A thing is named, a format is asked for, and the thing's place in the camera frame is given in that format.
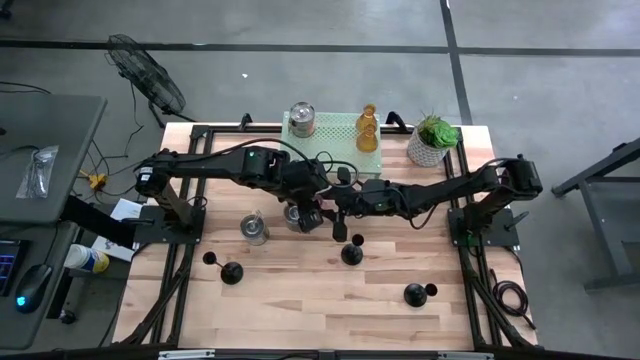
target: computer mouse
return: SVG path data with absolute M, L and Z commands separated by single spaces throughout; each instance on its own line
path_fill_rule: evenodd
M 24 273 L 16 288 L 16 309 L 19 312 L 28 314 L 40 306 L 51 272 L 51 266 L 40 264 L 33 265 Z

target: potted plant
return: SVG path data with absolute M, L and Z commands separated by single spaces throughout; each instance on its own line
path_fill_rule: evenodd
M 440 116 L 425 116 L 413 129 L 407 155 L 417 165 L 436 166 L 458 144 L 458 130 Z

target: succulent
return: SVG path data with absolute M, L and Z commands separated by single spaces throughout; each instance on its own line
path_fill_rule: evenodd
M 447 149 L 458 144 L 458 130 L 436 115 L 425 117 L 418 128 L 418 135 L 425 144 L 436 149 Z

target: keyboard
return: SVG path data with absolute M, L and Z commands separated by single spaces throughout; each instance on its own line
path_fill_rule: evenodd
M 28 244 L 25 240 L 0 240 L 0 296 L 9 296 Z

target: white flower pot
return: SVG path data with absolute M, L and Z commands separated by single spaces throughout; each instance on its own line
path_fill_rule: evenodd
M 407 155 L 416 165 L 424 167 L 437 166 L 447 155 L 449 149 L 436 149 L 422 142 L 422 138 L 418 135 L 420 127 L 418 125 L 413 129 L 409 139 L 409 146 L 407 146 Z

